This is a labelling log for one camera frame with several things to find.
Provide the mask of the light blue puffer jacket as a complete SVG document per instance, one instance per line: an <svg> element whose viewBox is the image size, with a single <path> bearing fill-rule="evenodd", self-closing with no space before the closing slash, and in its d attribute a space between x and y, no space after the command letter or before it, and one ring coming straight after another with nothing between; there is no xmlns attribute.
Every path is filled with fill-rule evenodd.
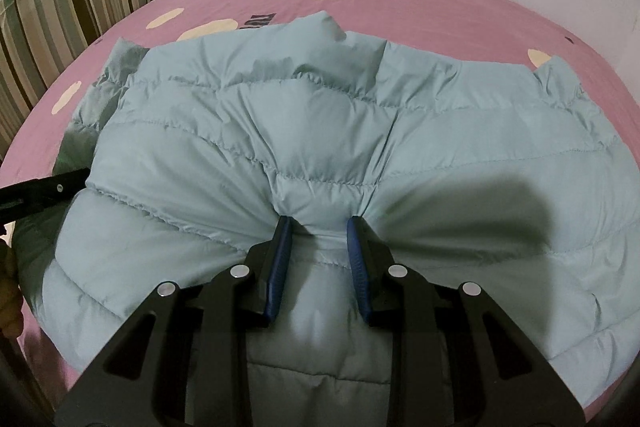
<svg viewBox="0 0 640 427"><path fill-rule="evenodd" d="M579 403L639 351L639 168L559 57L458 61L326 13L147 49L120 40L66 128L70 205L17 223L22 291L82 371L160 282L205 283L296 222L276 323L247 341L259 426L381 426L390 340L346 225L427 280L480 284Z"/></svg>

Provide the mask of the pink polka dot bedsheet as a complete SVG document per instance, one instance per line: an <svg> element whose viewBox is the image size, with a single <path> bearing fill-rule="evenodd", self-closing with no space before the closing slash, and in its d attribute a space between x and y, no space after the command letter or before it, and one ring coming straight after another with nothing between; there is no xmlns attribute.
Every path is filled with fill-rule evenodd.
<svg viewBox="0 0 640 427"><path fill-rule="evenodd" d="M559 57L608 118L639 168L638 105L613 69L564 28L508 0L154 0L90 44L52 83L11 145L2 182L45 176L52 170L77 106L120 40L151 49L284 25L317 13L329 14L344 31L458 61L538 69ZM29 305L26 313L21 348L46 397L58 403L80 371L63 359ZM580 403L588 415L604 407L630 366L591 403Z"/></svg>

